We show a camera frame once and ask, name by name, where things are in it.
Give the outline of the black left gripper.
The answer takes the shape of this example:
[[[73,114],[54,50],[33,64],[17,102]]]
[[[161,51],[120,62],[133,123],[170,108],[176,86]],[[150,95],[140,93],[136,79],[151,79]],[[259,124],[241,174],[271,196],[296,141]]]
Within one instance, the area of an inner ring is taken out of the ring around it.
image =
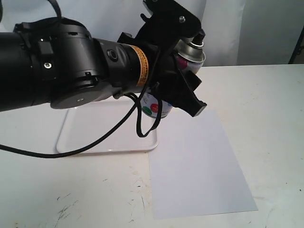
[[[184,73],[177,67],[173,49],[182,37],[178,26],[146,23],[135,37],[121,33],[118,42],[139,47],[147,55],[149,63],[156,65],[147,88],[149,94],[195,117],[207,104],[194,93],[202,81],[192,71]]]

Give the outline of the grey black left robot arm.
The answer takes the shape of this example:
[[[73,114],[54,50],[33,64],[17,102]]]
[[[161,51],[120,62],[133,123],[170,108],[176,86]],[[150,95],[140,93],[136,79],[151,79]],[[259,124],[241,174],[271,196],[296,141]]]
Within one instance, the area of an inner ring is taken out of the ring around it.
[[[123,33],[93,38],[71,19],[17,24],[0,35],[0,109],[50,104],[68,109],[146,92],[191,116],[206,107],[194,94],[201,80],[178,69],[172,48]]]

